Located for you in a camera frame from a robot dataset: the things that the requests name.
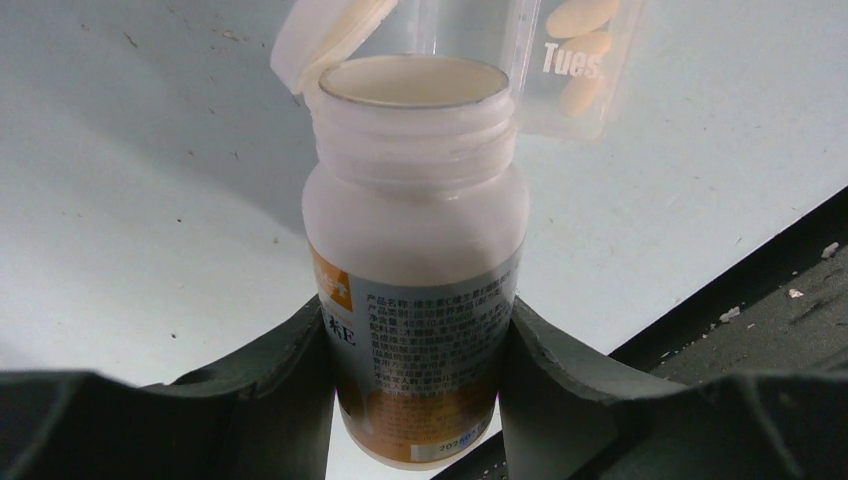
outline white surface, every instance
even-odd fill
[[[267,66],[288,4],[197,5],[0,2],[0,367],[170,381],[312,295],[310,121]],[[528,303],[609,352],[843,188],[846,24],[649,1],[606,138],[519,143]],[[432,475],[336,425],[327,478]]]

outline pill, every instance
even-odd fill
[[[559,108],[567,117],[576,117],[586,111],[603,85],[603,77],[574,77],[562,90]]]
[[[596,30],[618,10],[619,0],[568,0],[554,10],[545,30],[554,38],[572,38]]]

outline open lid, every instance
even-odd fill
[[[294,95],[317,84],[374,33],[398,0],[298,0],[271,51],[271,69]]]

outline debris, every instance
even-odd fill
[[[221,35],[222,37],[227,38],[229,40],[232,40],[234,42],[240,42],[241,41],[241,39],[239,37],[233,35],[232,30],[224,30],[222,32],[222,31],[218,30],[217,28],[213,28],[212,31],[217,33],[218,35]]]
[[[733,307],[728,310],[727,313],[722,313],[718,319],[721,320],[721,323],[730,323],[734,318],[738,317],[740,313],[742,313],[742,311],[739,310],[739,307]]]
[[[138,44],[135,43],[135,40],[133,40],[132,37],[129,36],[129,34],[127,32],[124,32],[124,36],[127,37],[127,40],[130,41],[130,45],[132,45],[133,48],[138,48]]]
[[[832,256],[833,256],[833,254],[834,254],[834,253],[836,253],[836,250],[837,250],[838,248],[839,248],[839,242],[833,242],[833,243],[831,243],[830,245],[828,245],[827,247],[825,247],[825,249],[824,249],[824,250],[822,250],[822,258],[827,259],[827,258],[832,257]]]

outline white plastic bottle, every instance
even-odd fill
[[[306,233],[345,425],[379,460],[430,468],[492,416],[529,211],[500,70],[379,56],[307,91],[319,164]]]

